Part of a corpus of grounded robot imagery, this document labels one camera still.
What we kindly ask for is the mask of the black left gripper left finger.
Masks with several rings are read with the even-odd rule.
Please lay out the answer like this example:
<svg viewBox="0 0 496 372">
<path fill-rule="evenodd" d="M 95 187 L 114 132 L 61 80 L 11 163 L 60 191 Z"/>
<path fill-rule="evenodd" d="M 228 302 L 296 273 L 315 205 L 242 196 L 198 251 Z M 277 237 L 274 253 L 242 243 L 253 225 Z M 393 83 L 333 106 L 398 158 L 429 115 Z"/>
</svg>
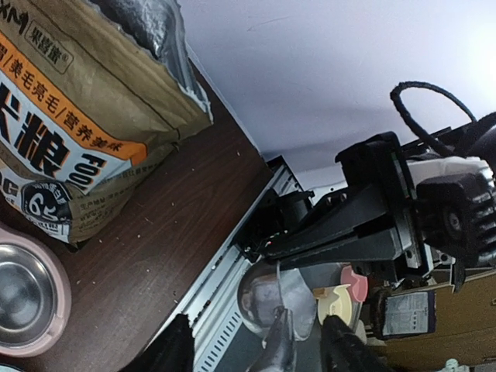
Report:
<svg viewBox="0 0 496 372">
<path fill-rule="evenodd" d="M 193 371 L 195 339 L 188 317 L 175 316 L 143 353 L 142 371 Z"/>
</svg>

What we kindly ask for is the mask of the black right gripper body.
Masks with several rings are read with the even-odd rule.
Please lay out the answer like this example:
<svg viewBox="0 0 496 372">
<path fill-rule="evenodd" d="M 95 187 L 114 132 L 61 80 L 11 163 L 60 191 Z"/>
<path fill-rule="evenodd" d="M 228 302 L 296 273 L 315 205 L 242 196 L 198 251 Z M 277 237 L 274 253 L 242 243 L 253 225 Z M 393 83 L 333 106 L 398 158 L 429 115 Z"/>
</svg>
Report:
<svg viewBox="0 0 496 372">
<path fill-rule="evenodd" d="M 412 177 L 392 132 L 372 136 L 341 151 L 356 240 L 346 244 L 346 259 L 360 273 L 380 279 L 422 276 L 422 242 L 416 231 Z"/>
</svg>

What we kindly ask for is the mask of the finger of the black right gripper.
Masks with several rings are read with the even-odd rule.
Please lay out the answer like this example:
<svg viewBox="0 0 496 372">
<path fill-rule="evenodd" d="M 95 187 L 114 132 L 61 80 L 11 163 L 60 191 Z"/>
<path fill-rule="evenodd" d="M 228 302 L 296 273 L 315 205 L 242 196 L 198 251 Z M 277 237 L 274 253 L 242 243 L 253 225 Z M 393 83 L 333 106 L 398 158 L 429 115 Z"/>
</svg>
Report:
<svg viewBox="0 0 496 372">
<path fill-rule="evenodd" d="M 351 232 L 336 239 L 296 234 L 273 240 L 262 256 L 271 263 L 280 263 L 285 270 L 341 262 L 369 266 L 396 259 L 399 238 L 393 229 L 364 236 Z"/>
<path fill-rule="evenodd" d="M 324 195 L 316 205 L 311 191 L 278 195 L 266 191 L 247 221 L 247 250 L 263 249 L 282 236 L 305 234 L 336 239 L 355 232 L 364 236 L 388 229 L 388 203 L 377 185 L 346 188 Z"/>
</svg>

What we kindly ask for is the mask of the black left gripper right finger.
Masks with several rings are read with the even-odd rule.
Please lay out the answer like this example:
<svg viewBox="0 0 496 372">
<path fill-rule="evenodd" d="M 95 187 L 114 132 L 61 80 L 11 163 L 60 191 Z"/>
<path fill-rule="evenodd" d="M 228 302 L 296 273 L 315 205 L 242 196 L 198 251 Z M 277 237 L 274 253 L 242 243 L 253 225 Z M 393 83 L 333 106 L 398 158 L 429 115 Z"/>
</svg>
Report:
<svg viewBox="0 0 496 372">
<path fill-rule="evenodd" d="M 322 371 L 380 372 L 393 371 L 366 346 L 337 315 L 327 316 L 320 340 Z"/>
</svg>

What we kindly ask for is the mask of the metal food scoop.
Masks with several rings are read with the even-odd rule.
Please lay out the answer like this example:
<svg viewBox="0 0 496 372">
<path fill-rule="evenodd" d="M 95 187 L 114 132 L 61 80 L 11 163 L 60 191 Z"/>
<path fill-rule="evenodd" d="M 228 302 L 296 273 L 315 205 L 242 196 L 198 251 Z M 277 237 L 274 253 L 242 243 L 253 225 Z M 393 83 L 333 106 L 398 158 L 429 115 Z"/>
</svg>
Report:
<svg viewBox="0 0 496 372">
<path fill-rule="evenodd" d="M 241 279 L 237 305 L 243 324 L 261 338 L 263 350 L 248 371 L 294 371 L 297 343 L 309 338 L 317 304 L 298 269 L 255 263 Z"/>
</svg>

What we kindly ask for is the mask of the brown dog food bag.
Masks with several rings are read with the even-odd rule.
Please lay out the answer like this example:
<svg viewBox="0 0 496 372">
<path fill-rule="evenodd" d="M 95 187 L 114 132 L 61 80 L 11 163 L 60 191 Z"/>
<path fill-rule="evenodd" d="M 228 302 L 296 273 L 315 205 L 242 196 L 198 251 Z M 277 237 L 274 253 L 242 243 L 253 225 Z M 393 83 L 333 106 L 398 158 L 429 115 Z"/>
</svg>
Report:
<svg viewBox="0 0 496 372">
<path fill-rule="evenodd" d="M 212 124 L 176 1 L 1 3 L 1 192 L 76 245 Z"/>
</svg>

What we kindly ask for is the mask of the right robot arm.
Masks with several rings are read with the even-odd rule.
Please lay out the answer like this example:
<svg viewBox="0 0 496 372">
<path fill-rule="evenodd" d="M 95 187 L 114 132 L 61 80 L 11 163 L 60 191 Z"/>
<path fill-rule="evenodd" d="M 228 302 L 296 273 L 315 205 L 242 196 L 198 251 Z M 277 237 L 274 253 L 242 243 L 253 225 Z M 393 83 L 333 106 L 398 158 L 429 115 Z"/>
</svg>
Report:
<svg viewBox="0 0 496 372">
<path fill-rule="evenodd" d="M 251 260 L 284 269 L 349 263 L 364 276 L 424 277 L 441 256 L 460 270 L 495 262 L 495 116 L 401 145 L 392 132 L 336 155 L 345 186 L 312 202 L 311 191 L 268 191 L 243 231 Z"/>
</svg>

